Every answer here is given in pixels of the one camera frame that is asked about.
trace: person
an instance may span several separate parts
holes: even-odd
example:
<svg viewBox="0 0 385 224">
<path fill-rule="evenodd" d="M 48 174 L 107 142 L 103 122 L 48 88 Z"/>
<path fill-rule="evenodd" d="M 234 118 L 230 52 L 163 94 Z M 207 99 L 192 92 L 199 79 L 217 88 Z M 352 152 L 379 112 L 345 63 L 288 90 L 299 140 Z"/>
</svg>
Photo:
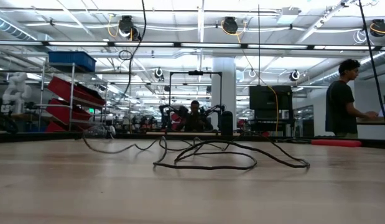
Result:
<svg viewBox="0 0 385 224">
<path fill-rule="evenodd" d="M 194 100 L 191 102 L 191 113 L 181 120 L 177 126 L 177 131 L 184 128 L 184 131 L 209 131 L 213 130 L 213 126 L 204 117 L 199 114 L 199 102 Z"/>
<path fill-rule="evenodd" d="M 360 63 L 348 59 L 339 66 L 340 79 L 333 82 L 326 95 L 325 131 L 333 132 L 341 138 L 358 138 L 357 118 L 374 119 L 376 112 L 361 113 L 354 107 L 354 96 L 349 81 L 358 76 Z"/>
</svg>

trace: dark hair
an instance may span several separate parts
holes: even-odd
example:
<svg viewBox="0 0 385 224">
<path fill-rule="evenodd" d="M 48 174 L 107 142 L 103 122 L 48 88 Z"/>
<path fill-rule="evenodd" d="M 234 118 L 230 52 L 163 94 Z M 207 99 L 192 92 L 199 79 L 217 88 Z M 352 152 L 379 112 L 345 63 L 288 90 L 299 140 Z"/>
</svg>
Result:
<svg viewBox="0 0 385 224">
<path fill-rule="evenodd" d="M 351 71 L 356 68 L 359 68 L 361 64 L 357 60 L 348 59 L 342 62 L 339 66 L 339 74 L 340 76 L 343 76 L 345 74 L 345 71 Z"/>
<path fill-rule="evenodd" d="M 194 100 L 194 101 L 191 102 L 191 105 L 199 105 L 199 102 Z"/>
</svg>

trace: white pillar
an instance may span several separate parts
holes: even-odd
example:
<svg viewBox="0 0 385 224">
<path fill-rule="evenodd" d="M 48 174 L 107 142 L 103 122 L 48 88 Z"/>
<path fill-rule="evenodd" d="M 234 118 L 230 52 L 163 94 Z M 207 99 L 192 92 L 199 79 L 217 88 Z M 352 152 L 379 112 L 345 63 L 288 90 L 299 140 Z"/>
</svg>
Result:
<svg viewBox="0 0 385 224">
<path fill-rule="evenodd" d="M 234 130 L 236 129 L 236 66 L 234 58 L 213 58 L 212 72 L 223 72 L 223 88 L 221 103 L 226 106 L 226 111 L 233 114 Z M 211 75 L 211 106 L 220 103 L 220 76 Z M 211 124 L 218 129 L 218 117 L 211 117 Z"/>
</svg>

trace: yellow cable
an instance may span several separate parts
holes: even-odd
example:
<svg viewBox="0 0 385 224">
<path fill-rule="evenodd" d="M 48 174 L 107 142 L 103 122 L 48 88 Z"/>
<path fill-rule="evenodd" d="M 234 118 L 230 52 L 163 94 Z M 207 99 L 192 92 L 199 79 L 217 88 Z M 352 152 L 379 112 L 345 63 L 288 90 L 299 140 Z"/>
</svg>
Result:
<svg viewBox="0 0 385 224">
<path fill-rule="evenodd" d="M 224 21 L 221 22 L 221 28 L 223 29 L 223 31 L 228 34 L 228 35 L 235 35 L 236 38 L 238 39 L 238 42 L 241 43 L 241 39 L 239 38 L 239 35 L 242 34 L 244 31 L 245 31 L 245 28 L 246 28 L 246 23 L 244 22 L 244 27 L 243 27 L 243 31 L 240 32 L 239 34 L 230 34 L 229 32 L 225 31 L 224 28 L 223 28 L 223 24 L 224 24 Z M 249 59 L 248 59 L 248 56 L 246 56 L 246 54 L 244 55 L 246 57 L 246 60 L 248 61 L 248 63 L 250 64 L 250 67 L 253 69 L 253 66 L 252 64 L 250 63 Z M 278 136 L 278 124 L 279 124 L 279 107 L 278 107 L 278 96 L 277 96 L 277 93 L 276 91 L 271 88 L 271 86 L 269 86 L 266 82 L 264 82 L 261 78 L 260 78 L 260 81 L 262 81 L 265 85 L 267 85 L 267 87 L 274 93 L 275 95 L 275 103 L 276 103 L 276 109 L 277 109 L 277 123 L 276 123 L 276 126 L 275 126 L 275 136 Z"/>
<path fill-rule="evenodd" d="M 378 32 L 380 34 L 385 34 L 385 31 L 380 31 L 380 30 L 377 30 L 375 28 L 373 28 L 374 24 L 371 25 L 371 30 L 375 31 L 375 32 Z"/>
<path fill-rule="evenodd" d="M 110 29 L 110 27 L 109 27 L 109 26 L 111 25 L 111 19 L 112 19 L 112 16 L 109 16 L 108 33 L 110 34 L 111 37 L 115 38 L 115 37 L 118 36 L 118 33 L 119 33 L 119 22 L 118 22 L 118 26 L 116 27 L 116 34 L 113 35 L 113 34 L 111 33 L 111 29 Z"/>
</svg>

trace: computer screen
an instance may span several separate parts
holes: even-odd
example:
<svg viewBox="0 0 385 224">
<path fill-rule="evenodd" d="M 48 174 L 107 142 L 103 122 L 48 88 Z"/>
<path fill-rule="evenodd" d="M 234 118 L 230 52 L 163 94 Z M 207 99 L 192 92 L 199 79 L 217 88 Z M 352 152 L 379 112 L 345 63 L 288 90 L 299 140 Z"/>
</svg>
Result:
<svg viewBox="0 0 385 224">
<path fill-rule="evenodd" d="M 289 101 L 292 97 L 290 86 L 272 86 L 278 98 L 278 110 L 290 110 Z M 249 107 L 251 110 L 276 110 L 276 98 L 274 92 L 268 86 L 249 87 Z"/>
</svg>

